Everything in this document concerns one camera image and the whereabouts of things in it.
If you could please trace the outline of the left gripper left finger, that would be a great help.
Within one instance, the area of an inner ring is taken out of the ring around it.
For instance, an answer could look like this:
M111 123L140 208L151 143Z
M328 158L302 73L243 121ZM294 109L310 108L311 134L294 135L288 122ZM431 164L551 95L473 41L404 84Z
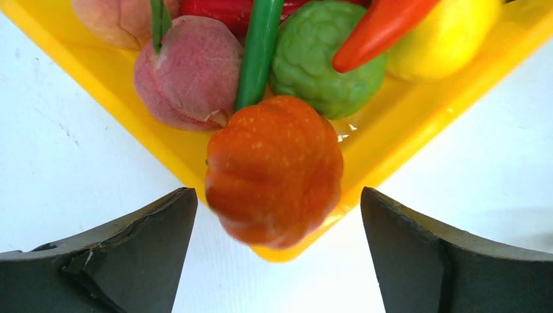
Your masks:
M2 312L171 312L198 198L145 207L29 252L1 254Z

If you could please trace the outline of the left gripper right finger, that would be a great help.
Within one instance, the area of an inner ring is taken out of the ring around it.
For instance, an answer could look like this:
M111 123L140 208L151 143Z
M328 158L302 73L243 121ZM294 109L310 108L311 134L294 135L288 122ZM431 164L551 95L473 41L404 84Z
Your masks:
M361 215L386 312L551 312L552 255L421 214L374 188Z

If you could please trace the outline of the orange pumpkin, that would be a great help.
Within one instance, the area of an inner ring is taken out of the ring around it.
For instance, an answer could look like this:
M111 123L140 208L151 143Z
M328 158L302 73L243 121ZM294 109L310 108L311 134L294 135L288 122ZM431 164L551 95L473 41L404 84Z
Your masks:
M323 224L339 202L343 171L330 123L280 95L239 110L209 140L205 197L235 240L282 250Z

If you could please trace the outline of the green cabbage ball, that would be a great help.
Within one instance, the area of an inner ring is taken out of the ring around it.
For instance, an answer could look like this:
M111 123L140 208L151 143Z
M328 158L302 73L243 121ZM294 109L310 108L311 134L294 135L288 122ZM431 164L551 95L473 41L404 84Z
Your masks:
M381 89L386 56L345 74L332 59L366 9L348 1L310 1L278 30L269 71L274 95L292 95L326 119L358 112Z

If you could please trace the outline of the orange carrot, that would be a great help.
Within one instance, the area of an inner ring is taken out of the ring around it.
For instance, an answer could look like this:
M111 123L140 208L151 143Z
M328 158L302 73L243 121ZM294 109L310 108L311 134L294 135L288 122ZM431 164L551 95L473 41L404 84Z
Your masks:
M421 23L438 3L438 0L373 1L336 51L333 68L347 73L373 60Z

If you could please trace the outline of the green bean pod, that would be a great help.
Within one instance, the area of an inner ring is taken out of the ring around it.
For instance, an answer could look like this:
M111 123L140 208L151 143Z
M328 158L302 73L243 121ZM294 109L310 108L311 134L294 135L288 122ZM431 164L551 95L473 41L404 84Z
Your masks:
M256 104L263 98L283 6L283 0L255 0L253 3L235 111Z

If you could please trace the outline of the yellow plastic tray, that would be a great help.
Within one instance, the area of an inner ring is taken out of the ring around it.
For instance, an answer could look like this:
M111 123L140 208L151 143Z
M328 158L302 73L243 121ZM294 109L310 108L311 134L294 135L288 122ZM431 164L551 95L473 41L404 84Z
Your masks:
M125 127L185 186L205 199L208 133L174 130L156 122L132 85L136 52L95 38L68 1L2 1L2 13ZM323 226L287 250L256 247L283 263L305 249L552 36L551 1L513 1L473 61L444 80L410 83L386 76L378 93L353 117L335 121L344 156L342 197Z

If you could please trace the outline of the pink peach in tray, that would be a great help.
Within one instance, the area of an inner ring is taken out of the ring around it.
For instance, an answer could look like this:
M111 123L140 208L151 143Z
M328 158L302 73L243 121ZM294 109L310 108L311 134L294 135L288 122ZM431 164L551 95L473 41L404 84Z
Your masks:
M159 52L144 46L134 88L148 112L179 130L224 128L235 111L243 47L222 22L184 15L173 20Z

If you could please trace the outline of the yellow pepper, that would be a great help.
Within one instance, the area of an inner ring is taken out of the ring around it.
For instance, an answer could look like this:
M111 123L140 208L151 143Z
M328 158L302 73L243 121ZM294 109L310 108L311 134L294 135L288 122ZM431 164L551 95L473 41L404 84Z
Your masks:
M387 72L408 82L444 79L476 56L502 11L503 1L440 1L387 52Z

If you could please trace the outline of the small peach tray corner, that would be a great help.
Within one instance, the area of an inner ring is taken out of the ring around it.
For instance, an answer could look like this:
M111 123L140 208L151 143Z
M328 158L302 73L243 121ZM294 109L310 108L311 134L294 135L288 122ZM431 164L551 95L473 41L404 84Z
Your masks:
M148 0L72 0L79 21L101 41L123 50L140 50L151 39Z

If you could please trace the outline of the red chili pepper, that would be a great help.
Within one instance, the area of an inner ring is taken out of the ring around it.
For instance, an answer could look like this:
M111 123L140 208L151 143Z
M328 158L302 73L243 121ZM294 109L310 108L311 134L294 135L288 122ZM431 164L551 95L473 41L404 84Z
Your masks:
M280 22L312 1L276 1ZM372 1L345 1L368 7ZM203 16L222 22L237 37L245 37L256 1L181 1L180 15Z

